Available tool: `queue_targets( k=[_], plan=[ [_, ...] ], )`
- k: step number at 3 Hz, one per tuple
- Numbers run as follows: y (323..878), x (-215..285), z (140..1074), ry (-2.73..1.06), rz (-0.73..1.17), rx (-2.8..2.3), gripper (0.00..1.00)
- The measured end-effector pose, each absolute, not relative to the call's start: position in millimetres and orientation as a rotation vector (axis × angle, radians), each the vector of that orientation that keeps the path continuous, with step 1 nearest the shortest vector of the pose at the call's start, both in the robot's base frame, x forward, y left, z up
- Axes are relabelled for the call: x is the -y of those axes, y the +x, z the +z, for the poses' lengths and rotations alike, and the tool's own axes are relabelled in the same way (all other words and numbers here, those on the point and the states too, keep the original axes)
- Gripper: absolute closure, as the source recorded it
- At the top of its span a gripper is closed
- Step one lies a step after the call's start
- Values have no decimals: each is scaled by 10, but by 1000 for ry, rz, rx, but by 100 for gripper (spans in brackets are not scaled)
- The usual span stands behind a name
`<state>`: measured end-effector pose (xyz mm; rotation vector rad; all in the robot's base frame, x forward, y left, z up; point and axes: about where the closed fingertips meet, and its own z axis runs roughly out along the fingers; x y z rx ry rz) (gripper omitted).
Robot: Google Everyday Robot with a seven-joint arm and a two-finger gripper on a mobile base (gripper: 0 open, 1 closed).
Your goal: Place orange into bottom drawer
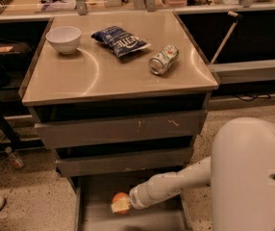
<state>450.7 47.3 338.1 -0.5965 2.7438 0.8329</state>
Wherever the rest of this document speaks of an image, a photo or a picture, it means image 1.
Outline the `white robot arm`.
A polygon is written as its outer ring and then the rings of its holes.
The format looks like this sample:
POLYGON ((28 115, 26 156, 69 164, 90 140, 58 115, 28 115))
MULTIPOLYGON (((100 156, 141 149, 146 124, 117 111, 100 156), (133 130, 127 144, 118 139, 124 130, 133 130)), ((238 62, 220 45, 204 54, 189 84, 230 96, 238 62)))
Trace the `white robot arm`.
POLYGON ((206 185, 213 231, 275 231, 275 123, 253 117, 227 122, 214 137, 211 156, 116 194, 112 211, 145 209, 206 185))

